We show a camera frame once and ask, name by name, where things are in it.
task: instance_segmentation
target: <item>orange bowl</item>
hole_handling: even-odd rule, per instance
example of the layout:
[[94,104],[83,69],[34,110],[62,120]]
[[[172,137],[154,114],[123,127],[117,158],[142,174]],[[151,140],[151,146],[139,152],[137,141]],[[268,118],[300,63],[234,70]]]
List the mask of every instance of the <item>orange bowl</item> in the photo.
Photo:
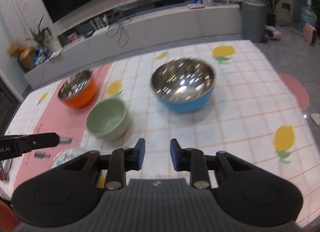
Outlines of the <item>orange bowl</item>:
[[80,108],[88,105],[97,91],[92,73],[81,70],[68,78],[58,92],[58,98],[67,106]]

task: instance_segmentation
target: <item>yellow lemon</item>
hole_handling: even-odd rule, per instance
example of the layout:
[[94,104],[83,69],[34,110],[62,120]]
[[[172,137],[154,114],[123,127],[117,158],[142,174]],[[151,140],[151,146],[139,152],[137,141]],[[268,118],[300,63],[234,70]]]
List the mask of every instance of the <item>yellow lemon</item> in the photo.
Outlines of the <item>yellow lemon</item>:
[[219,46],[212,50],[212,56],[214,57],[226,57],[233,55],[236,52],[233,46]]
[[48,96],[48,93],[44,93],[44,94],[40,97],[40,99],[39,99],[39,101],[38,101],[38,104],[40,104],[47,96]]
[[162,53],[161,55],[158,55],[158,56],[156,57],[156,60],[164,59],[164,58],[167,56],[167,54],[168,54],[168,52],[164,52],[164,53]]
[[275,133],[273,140],[276,151],[289,150],[295,140],[292,125],[282,125]]
[[114,96],[116,95],[117,93],[120,92],[122,88],[122,84],[119,80],[113,82],[109,87],[108,87],[108,95],[109,96]]
[[105,182],[106,182],[106,177],[100,178],[98,183],[98,188],[103,189],[104,188],[103,185],[105,184]]

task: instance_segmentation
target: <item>lemon print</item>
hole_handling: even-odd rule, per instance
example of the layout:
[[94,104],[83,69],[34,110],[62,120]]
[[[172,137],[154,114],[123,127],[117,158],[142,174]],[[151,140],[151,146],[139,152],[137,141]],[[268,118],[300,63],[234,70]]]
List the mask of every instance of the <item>lemon print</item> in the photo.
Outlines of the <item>lemon print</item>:
[[233,55],[236,52],[233,46],[219,46],[212,50],[214,57],[226,57]]
[[290,163],[290,161],[286,161],[284,159],[290,156],[291,152],[287,150],[293,146],[294,140],[295,135],[292,125],[283,125],[276,131],[273,144],[275,146],[276,153],[280,158],[280,162]]
[[108,87],[107,93],[109,96],[115,96],[121,91],[121,88],[122,84],[119,80],[117,80]]
[[100,180],[98,182],[98,188],[103,189],[105,182],[106,182],[106,177],[100,178]]
[[164,59],[166,56],[167,56],[168,52],[163,52],[161,55],[158,55],[156,57],[156,60],[159,60],[159,59]]
[[48,96],[48,93],[44,93],[44,94],[40,97],[40,99],[39,99],[39,101],[38,101],[38,104],[40,104],[44,99],[46,99],[47,96]]

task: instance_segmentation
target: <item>gold vase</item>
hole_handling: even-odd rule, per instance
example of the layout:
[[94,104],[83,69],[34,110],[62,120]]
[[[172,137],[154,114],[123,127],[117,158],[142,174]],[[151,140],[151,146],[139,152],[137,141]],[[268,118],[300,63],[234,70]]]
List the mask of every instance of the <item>gold vase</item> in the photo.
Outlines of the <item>gold vase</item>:
[[36,56],[36,50],[34,47],[25,48],[20,55],[20,62],[26,68],[32,69],[35,67],[33,64],[33,58]]

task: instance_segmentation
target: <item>cable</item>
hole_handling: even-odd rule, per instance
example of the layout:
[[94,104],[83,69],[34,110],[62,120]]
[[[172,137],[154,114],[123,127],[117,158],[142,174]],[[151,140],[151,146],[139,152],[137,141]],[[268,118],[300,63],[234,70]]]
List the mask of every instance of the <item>cable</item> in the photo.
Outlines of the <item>cable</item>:
[[[107,30],[106,35],[107,35],[108,38],[113,38],[113,37],[115,37],[118,33],[120,33],[120,36],[119,36],[119,39],[118,39],[118,46],[119,46],[119,47],[124,47],[124,46],[129,42],[130,36],[129,36],[128,31],[124,28],[124,25],[132,22],[132,18],[133,18],[135,15],[136,15],[136,14],[134,14],[134,15],[132,15],[132,16],[129,16],[125,21],[116,22],[116,23],[118,23],[117,26],[115,26],[115,27],[110,28],[110,29]],[[116,32],[115,34],[113,34],[113,35],[109,35],[109,32],[110,32],[111,30],[114,30],[114,29],[117,29],[117,32]],[[120,40],[121,40],[121,37],[122,37],[122,33],[124,33],[124,34],[127,36],[127,41],[126,41],[126,43],[125,43],[124,45],[121,45],[121,44],[120,44]]]
[[280,26],[280,28],[283,28],[283,29],[286,30],[286,31],[290,31],[290,32],[292,32],[292,33],[295,33],[295,34],[303,37],[300,33],[285,28],[285,27],[291,26],[293,23],[299,23],[299,21],[294,21],[294,20],[292,19],[291,13],[290,13],[290,9],[288,9],[288,13],[289,13],[289,17],[290,17],[290,19],[291,19],[292,22],[291,22],[289,25],[287,25],[287,26]]
[[290,8],[288,9],[288,13],[289,13],[289,18],[290,18],[290,20],[292,21],[292,23],[290,24],[290,25],[292,25],[293,23],[300,23],[300,21],[294,21],[294,19],[292,18],[292,16],[291,16],[291,12],[290,12]]
[[283,29],[286,30],[286,31],[290,31],[290,32],[292,32],[292,33],[295,33],[295,34],[303,37],[303,36],[302,36],[300,33],[298,33],[298,32],[295,32],[295,31],[292,31],[292,30],[289,30],[289,29],[284,28],[284,27],[289,27],[290,25],[288,25],[288,26],[280,26],[280,28],[283,28]]

